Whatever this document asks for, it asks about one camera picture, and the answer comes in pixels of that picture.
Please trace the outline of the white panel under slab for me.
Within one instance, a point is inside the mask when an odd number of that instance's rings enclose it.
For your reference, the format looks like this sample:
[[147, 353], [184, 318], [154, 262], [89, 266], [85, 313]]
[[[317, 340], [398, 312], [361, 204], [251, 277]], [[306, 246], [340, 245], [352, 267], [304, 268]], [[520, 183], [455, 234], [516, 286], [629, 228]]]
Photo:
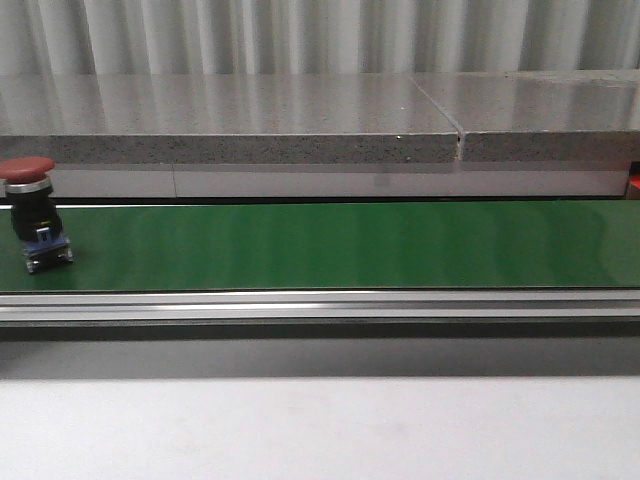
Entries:
[[61, 170], [59, 197], [442, 197], [618, 196], [624, 171], [294, 173]]

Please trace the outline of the aluminium conveyor side rail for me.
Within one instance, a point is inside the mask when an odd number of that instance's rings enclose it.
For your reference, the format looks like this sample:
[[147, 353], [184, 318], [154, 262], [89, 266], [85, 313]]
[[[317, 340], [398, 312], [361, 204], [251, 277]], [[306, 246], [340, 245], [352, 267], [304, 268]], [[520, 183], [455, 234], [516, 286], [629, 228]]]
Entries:
[[613, 323], [639, 319], [636, 288], [6, 293], [9, 327]]

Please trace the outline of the grey stone slab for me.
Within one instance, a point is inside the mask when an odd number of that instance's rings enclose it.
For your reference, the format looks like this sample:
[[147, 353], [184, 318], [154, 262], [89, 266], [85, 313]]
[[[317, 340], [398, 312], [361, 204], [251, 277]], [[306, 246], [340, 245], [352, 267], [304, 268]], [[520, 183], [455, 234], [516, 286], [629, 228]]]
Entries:
[[1, 154], [78, 164], [441, 164], [458, 134], [403, 75], [17, 75]]
[[639, 74], [631, 70], [424, 73], [413, 81], [459, 131], [466, 165], [639, 159]]

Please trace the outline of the grey stone slab left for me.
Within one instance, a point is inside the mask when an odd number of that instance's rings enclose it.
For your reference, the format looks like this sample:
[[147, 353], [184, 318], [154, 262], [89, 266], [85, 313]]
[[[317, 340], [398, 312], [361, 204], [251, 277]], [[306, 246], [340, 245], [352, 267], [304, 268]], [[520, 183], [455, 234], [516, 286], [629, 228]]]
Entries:
[[441, 164], [458, 134], [403, 75], [17, 75], [1, 154], [78, 164]]

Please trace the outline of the red mushroom push button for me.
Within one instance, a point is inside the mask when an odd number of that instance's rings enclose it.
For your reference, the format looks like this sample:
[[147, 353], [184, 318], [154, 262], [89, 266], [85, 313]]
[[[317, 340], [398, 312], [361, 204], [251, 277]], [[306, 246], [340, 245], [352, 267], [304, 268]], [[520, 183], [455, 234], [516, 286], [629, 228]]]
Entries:
[[11, 223], [30, 274], [74, 262], [71, 242], [50, 195], [49, 157], [20, 157], [1, 162], [1, 179], [11, 203]]

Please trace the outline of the grey stone slab right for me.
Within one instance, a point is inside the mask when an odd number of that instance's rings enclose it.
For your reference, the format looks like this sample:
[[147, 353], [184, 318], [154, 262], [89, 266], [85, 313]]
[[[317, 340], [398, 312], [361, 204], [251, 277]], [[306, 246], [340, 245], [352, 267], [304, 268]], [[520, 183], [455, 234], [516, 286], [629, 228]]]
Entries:
[[631, 70], [424, 73], [413, 81], [459, 131], [466, 165], [639, 159], [639, 74]]

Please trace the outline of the green conveyor belt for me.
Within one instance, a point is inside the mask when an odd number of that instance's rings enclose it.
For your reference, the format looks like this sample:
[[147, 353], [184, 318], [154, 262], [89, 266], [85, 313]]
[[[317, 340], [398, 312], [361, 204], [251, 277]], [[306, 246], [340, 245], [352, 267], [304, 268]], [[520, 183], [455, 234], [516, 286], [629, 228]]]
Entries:
[[64, 208], [70, 265], [29, 274], [1, 216], [1, 288], [146, 291], [635, 287], [622, 200]]

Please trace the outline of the orange red object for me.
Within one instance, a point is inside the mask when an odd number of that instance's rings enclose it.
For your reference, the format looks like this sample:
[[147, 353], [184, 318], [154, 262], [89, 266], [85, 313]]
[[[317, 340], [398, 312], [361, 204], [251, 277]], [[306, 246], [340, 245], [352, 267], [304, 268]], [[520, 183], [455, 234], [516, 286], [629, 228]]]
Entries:
[[629, 177], [626, 198], [629, 200], [640, 200], [640, 175], [634, 174]]

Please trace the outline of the white pleated curtain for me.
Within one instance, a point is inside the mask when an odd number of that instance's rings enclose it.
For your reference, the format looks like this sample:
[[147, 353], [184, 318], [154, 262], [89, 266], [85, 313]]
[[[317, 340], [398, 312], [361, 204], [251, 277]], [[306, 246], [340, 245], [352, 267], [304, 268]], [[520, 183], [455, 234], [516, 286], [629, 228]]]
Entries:
[[635, 1], [5, 1], [17, 74], [635, 69]]

